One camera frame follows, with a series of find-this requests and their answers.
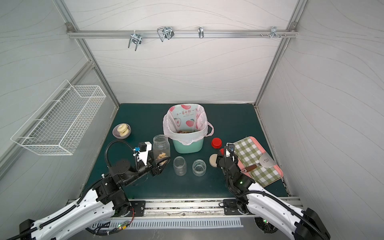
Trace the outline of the beige lid glass peanut jar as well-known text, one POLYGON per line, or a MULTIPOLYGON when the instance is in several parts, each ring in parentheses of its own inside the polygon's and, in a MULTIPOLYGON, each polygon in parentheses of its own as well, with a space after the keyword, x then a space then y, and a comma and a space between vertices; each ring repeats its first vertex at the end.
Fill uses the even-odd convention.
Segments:
POLYGON ((203 160, 195 160, 192 165, 193 174, 197 177, 205 175, 207 165, 203 160))

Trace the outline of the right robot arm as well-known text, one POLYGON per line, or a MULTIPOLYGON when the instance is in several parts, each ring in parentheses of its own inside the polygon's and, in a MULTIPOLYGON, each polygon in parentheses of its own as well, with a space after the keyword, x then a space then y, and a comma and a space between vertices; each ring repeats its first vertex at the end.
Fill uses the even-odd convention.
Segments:
POLYGON ((227 188, 236 199, 238 211, 262 219, 291 240, 329 240, 330 233, 312 209, 292 206, 265 190, 254 179, 242 173, 233 144, 224 147, 216 160, 223 171, 227 188))

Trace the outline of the red lid peanut jar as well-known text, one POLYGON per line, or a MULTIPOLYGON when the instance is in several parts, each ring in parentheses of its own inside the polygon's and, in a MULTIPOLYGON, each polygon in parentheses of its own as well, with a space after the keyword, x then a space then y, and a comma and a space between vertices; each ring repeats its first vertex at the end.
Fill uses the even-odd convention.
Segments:
POLYGON ((171 157, 170 143, 165 135, 157 135, 153 138, 153 154, 155 160, 171 157))
POLYGON ((181 156, 178 156, 174 159, 173 161, 173 167, 174 167, 174 171, 175 171, 175 174, 177 176, 184 176, 186 173, 187 173, 187 163, 186 163, 186 160, 181 157, 181 156))

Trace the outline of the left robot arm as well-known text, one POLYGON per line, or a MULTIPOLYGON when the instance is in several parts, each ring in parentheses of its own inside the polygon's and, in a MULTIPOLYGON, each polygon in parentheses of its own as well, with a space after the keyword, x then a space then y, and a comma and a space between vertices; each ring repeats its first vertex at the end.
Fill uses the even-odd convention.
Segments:
POLYGON ((108 174, 94 182, 82 195, 69 205, 37 221, 28 219, 19 226, 20 233, 14 240, 67 240, 94 223, 113 216, 134 214, 134 207, 128 200, 124 187, 151 174, 158 176, 170 160, 170 155, 161 152, 155 155, 150 142, 130 147, 135 159, 134 166, 127 160, 115 165, 109 161, 109 149, 123 140, 110 142, 105 150, 108 174))

